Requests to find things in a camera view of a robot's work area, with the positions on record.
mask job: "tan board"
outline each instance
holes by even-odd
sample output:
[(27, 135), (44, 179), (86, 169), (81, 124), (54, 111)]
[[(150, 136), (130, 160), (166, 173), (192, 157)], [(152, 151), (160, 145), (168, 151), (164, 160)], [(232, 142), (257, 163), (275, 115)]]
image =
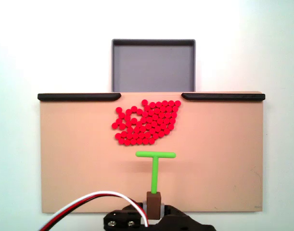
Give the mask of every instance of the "tan board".
[[(115, 109), (141, 101), (180, 100), (175, 129), (154, 145), (120, 146)], [(52, 213), (94, 191), (141, 202), (151, 189), (152, 160), (136, 151), (175, 152), (160, 159), (162, 202), (181, 211), (262, 210), (262, 102), (192, 102), (181, 93), (122, 93), (113, 102), (41, 102), (42, 211)], [(100, 198), (74, 212), (127, 205)]]

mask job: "pile of red beads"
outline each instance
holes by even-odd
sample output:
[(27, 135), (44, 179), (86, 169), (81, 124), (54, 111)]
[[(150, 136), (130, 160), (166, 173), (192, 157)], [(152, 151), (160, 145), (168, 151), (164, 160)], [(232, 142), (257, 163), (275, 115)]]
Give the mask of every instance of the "pile of red beads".
[[(115, 135), (119, 144), (154, 144), (158, 138), (168, 135), (174, 129), (177, 111), (181, 105), (179, 100), (149, 104), (147, 100), (143, 100), (141, 104), (143, 109), (132, 106), (123, 112), (121, 107), (116, 108), (118, 119), (112, 124), (112, 128), (122, 131)], [(140, 120), (131, 118), (134, 114), (140, 116)]]

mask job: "gray tray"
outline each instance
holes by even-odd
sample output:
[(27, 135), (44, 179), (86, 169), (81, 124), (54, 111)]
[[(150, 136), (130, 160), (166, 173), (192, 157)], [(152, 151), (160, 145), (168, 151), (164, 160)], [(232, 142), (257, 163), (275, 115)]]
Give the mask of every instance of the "gray tray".
[(195, 91), (195, 40), (113, 39), (113, 92)]

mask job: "white background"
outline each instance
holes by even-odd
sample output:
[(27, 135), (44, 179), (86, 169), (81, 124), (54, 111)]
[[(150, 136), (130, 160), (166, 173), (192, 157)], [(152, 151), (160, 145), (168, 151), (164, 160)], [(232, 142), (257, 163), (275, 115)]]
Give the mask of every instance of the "white background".
[[(190, 216), (218, 231), (294, 231), (293, 0), (0, 0), (0, 230), (49, 218), (37, 94), (109, 92), (112, 39), (195, 39), (197, 91), (266, 94), (263, 212)], [(102, 230), (103, 216), (70, 215), (53, 230)]]

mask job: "wire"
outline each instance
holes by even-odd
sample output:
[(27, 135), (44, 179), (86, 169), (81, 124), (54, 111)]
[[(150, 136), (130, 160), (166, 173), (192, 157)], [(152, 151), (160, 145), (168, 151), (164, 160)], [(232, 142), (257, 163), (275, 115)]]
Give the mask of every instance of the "wire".
[(81, 205), (87, 203), (88, 201), (91, 201), (91, 200), (93, 200), (95, 198), (103, 197), (103, 196), (116, 196), (116, 197), (124, 198), (139, 212), (139, 214), (141, 215), (141, 217), (142, 217), (142, 219), (144, 221), (145, 227), (149, 226), (147, 215), (145, 214), (143, 209), (135, 201), (133, 201), (132, 199), (130, 199), (130, 198), (124, 196), (123, 194), (118, 193), (118, 192), (98, 191), (98, 192), (92, 192), (90, 194), (82, 196), (82, 197), (78, 198), (77, 200), (69, 203), (68, 205), (66, 205), (62, 209), (58, 210), (55, 214), (53, 214), (52, 218), (45, 225), (43, 225), (40, 228), (39, 231), (48, 231), (48, 230), (50, 230), (58, 221), (60, 221), (62, 218), (64, 218), (66, 215), (71, 213), (76, 208), (78, 208)]

